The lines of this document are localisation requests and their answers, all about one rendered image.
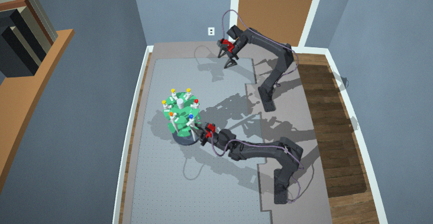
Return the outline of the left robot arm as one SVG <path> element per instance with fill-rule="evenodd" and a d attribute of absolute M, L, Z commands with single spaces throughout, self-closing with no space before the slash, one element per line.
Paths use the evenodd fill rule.
<path fill-rule="evenodd" d="M 239 141 L 236 141 L 234 146 L 232 147 L 234 139 L 236 139 L 235 134 L 232 134 L 229 129 L 222 129 L 219 131 L 216 147 L 224 151 L 227 143 L 231 141 L 227 146 L 226 152 L 230 150 L 228 153 L 228 157 L 232 156 L 232 160 L 239 161 L 247 160 L 247 158 L 267 157 L 275 158 L 280 163 L 280 165 L 282 166 L 282 171 L 281 169 L 274 170 L 274 203 L 286 204 L 289 180 L 292 173 L 298 170 L 299 163 L 293 157 L 291 157 L 290 154 L 285 153 L 283 149 L 278 147 L 286 147 L 288 151 L 292 153 L 292 155 L 295 156 L 297 160 L 299 160 L 299 162 L 302 157 L 303 148 L 286 137 L 280 137 L 280 141 L 270 143 L 252 143 L 242 141 L 246 144 L 259 145 L 258 147 L 252 147 L 246 144 L 244 145 Z"/>

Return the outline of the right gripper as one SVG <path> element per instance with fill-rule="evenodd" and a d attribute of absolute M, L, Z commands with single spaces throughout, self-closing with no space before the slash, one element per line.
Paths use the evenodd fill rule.
<path fill-rule="evenodd" d="M 227 56 L 229 57 L 229 59 L 227 60 L 225 66 L 224 66 L 224 69 L 226 69 L 226 68 L 228 68 L 228 67 L 231 67 L 231 66 L 235 66 L 235 65 L 237 65 L 237 62 L 236 62 L 234 59 L 232 59 L 232 58 L 235 57 L 235 59 L 238 60 L 239 58 L 238 58 L 238 56 L 237 56 L 237 53 L 238 53 L 242 48 L 240 48 L 240 47 L 238 48 L 238 45 L 237 45 L 235 42 L 232 44 L 232 43 L 229 42 L 227 39 L 223 41 L 223 44 L 228 44 L 228 45 L 229 45 L 229 46 L 227 46 L 227 48 L 222 48 L 222 47 L 220 47 L 219 54 L 218 54 L 218 58 L 221 58 L 221 57 L 224 56 L 225 54 L 227 54 Z M 235 44 L 236 44 L 236 45 L 235 45 Z M 221 54 L 222 50 L 224 50 L 223 54 Z M 230 62 L 231 62 L 232 64 L 230 64 L 229 66 L 227 66 Z"/>

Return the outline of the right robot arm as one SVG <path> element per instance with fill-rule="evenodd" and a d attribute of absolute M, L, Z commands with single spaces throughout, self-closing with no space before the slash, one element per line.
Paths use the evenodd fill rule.
<path fill-rule="evenodd" d="M 251 32 L 249 29 L 253 30 L 257 34 Z M 289 50 L 284 48 L 284 46 L 289 48 L 289 49 L 292 49 L 292 48 L 291 48 L 291 45 L 288 43 L 286 45 L 284 45 L 282 43 L 278 43 L 278 42 L 260 34 L 260 32 L 258 32 L 257 30 L 255 30 L 253 28 L 249 28 L 249 29 L 246 29 L 245 31 L 243 31 L 243 30 L 240 30 L 236 25 L 233 25 L 227 31 L 227 34 L 233 40 L 235 40 L 236 38 L 239 37 L 235 41 L 235 43 L 240 48 L 243 48 L 247 43 L 249 43 L 249 44 L 252 43 L 252 44 L 258 45 L 260 47 L 263 47 L 266 50 L 271 51 L 276 56 L 278 56 L 278 60 L 277 60 L 277 64 L 276 64 L 275 69 L 271 72 L 271 75 L 268 77 L 268 79 L 265 80 L 260 87 L 258 87 L 258 92 L 260 94 L 261 101 L 262 101 L 265 112 L 275 111 L 275 107 L 274 107 L 274 104 L 272 101 L 272 95 L 273 95 L 273 90 L 274 90 L 273 86 L 274 86 L 274 83 L 277 82 L 279 77 L 289 68 L 289 66 L 293 62 L 292 51 L 289 52 Z"/>

